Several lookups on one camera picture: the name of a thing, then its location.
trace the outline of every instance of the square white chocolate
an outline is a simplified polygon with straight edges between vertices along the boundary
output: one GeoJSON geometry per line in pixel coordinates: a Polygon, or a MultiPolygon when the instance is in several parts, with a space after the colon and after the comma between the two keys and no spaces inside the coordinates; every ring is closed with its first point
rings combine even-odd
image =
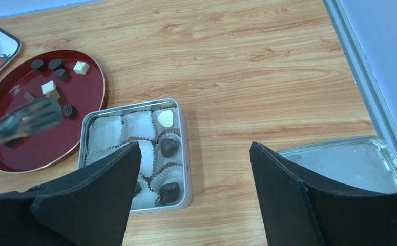
{"type": "Polygon", "coordinates": [[[50,81],[42,85],[42,94],[47,97],[50,97],[50,93],[56,90],[56,84],[54,81],[50,81]]]}
{"type": "Polygon", "coordinates": [[[88,69],[89,69],[89,64],[84,63],[84,62],[82,62],[82,61],[80,61],[80,62],[78,61],[78,62],[75,64],[75,66],[74,66],[74,72],[75,72],[76,74],[85,75],[86,72],[88,71],[88,69]]]}

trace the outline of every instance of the wood grain surface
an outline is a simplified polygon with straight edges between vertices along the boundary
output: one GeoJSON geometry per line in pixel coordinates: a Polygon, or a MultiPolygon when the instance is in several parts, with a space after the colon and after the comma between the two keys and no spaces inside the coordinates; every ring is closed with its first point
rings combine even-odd
{"type": "MultiPolygon", "coordinates": [[[[23,48],[74,49],[104,70],[108,107],[170,97],[187,119],[194,200],[132,216],[124,245],[266,245],[249,162],[273,150],[375,135],[321,0],[108,0],[0,20],[23,48]]],[[[77,154],[0,193],[72,172],[77,154]]]]}

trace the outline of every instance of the blue surface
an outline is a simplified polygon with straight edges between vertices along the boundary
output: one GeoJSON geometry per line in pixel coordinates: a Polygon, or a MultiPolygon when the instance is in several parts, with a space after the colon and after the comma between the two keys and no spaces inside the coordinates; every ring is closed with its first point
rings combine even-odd
{"type": "Polygon", "coordinates": [[[397,0],[340,0],[397,124],[397,0]]]}
{"type": "Polygon", "coordinates": [[[0,0],[0,18],[69,7],[100,0],[0,0]]]}

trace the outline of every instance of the wooden table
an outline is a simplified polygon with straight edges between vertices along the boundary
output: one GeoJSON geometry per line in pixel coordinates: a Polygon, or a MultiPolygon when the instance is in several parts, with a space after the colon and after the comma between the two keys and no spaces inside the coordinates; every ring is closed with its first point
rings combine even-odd
{"type": "MultiPolygon", "coordinates": [[[[38,54],[75,49],[103,68],[108,107],[166,97],[182,106],[194,201],[130,217],[124,245],[264,245],[252,141],[281,150],[375,135],[321,0],[108,0],[0,26],[23,42],[0,80],[38,54]]],[[[77,154],[33,173],[0,172],[0,193],[76,167],[77,154]]]]}

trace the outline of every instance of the round red tray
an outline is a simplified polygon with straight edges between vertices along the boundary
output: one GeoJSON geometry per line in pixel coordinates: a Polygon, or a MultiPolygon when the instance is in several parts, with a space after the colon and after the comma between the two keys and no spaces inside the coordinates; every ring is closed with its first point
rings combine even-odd
{"type": "Polygon", "coordinates": [[[57,50],[36,56],[11,71],[0,82],[0,117],[27,104],[26,92],[36,98],[44,97],[41,85],[54,81],[68,103],[75,106],[78,116],[71,120],[64,117],[56,127],[40,134],[24,138],[16,147],[0,145],[0,171],[23,173],[39,170],[59,163],[78,150],[83,118],[90,112],[106,106],[107,95],[103,72],[90,56],[74,50],[57,50]],[[46,65],[51,60],[62,59],[69,77],[62,81],[53,71],[33,70],[32,61],[41,59],[46,65]],[[90,65],[86,75],[76,74],[76,62],[90,65]]]}

